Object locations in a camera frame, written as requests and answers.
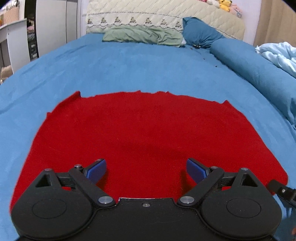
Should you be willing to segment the cream quilted headboard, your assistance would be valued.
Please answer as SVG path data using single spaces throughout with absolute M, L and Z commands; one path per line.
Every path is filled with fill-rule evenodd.
M 89 1 L 86 32 L 104 33 L 114 26 L 146 26 L 183 31 L 183 18 L 195 17 L 227 38 L 243 40 L 244 21 L 202 1 Z

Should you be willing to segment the beige curtain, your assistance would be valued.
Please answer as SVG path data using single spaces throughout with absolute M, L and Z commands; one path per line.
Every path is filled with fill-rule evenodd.
M 280 0 L 261 2 L 254 46 L 281 42 L 295 46 L 295 32 L 295 11 L 287 3 Z

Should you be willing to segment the white plush toy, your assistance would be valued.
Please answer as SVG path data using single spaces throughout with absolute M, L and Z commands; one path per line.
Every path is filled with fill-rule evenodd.
M 218 0 L 206 0 L 206 3 L 209 4 L 209 5 L 214 5 L 217 8 L 220 6 Z

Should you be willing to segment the light blue blanket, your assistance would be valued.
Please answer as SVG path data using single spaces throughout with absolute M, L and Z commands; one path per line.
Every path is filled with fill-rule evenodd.
M 295 78 L 296 48 L 290 43 L 265 43 L 256 46 L 255 52 Z

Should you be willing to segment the dark blue pillow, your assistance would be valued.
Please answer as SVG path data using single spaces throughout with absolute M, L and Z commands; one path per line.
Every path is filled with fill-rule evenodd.
M 215 28 L 195 17 L 183 18 L 182 35 L 188 45 L 209 49 L 219 39 L 225 37 Z

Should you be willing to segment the white grey wardrobe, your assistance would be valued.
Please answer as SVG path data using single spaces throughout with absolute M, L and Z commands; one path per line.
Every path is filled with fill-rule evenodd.
M 24 1 L 30 60 L 80 37 L 80 1 Z

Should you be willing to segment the blue folded duvet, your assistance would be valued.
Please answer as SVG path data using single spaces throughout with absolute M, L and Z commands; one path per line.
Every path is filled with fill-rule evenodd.
M 241 40 L 218 39 L 210 52 L 252 84 L 295 126 L 295 78 L 255 52 Z

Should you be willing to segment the beige bag on floor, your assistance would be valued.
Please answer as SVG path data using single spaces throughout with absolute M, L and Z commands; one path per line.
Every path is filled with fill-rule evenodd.
M 13 75 L 13 71 L 12 71 L 11 65 L 2 67 L 1 73 L 0 73 L 0 84 L 3 84 L 5 80 L 12 75 Z

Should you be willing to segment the blue bed sheet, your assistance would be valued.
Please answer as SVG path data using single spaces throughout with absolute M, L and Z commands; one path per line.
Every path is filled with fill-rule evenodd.
M 295 187 L 295 127 L 251 83 L 205 49 L 72 41 L 18 70 L 1 86 L 1 240 L 18 235 L 9 215 L 16 181 L 46 114 L 76 91 L 170 92 L 229 101 L 255 127 Z

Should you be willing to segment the red knit sweater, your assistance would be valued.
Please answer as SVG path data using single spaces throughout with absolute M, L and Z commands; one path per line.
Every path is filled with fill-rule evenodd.
M 104 158 L 99 187 L 114 199 L 173 198 L 195 182 L 189 158 L 227 172 L 249 168 L 263 183 L 288 175 L 247 118 L 229 102 L 171 93 L 119 92 L 60 102 L 38 130 L 16 184 L 15 204 L 46 168 L 66 172 Z

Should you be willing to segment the yellow plush toy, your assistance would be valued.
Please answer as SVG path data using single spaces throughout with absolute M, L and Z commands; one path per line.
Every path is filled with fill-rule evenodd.
M 219 0 L 219 7 L 227 12 L 230 11 L 232 1 L 229 0 Z

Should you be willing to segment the green pillow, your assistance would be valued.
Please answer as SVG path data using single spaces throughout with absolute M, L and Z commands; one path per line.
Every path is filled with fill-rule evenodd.
M 118 26 L 107 30 L 102 38 L 103 42 L 133 42 L 155 45 L 181 47 L 186 40 L 181 33 L 156 27 Z

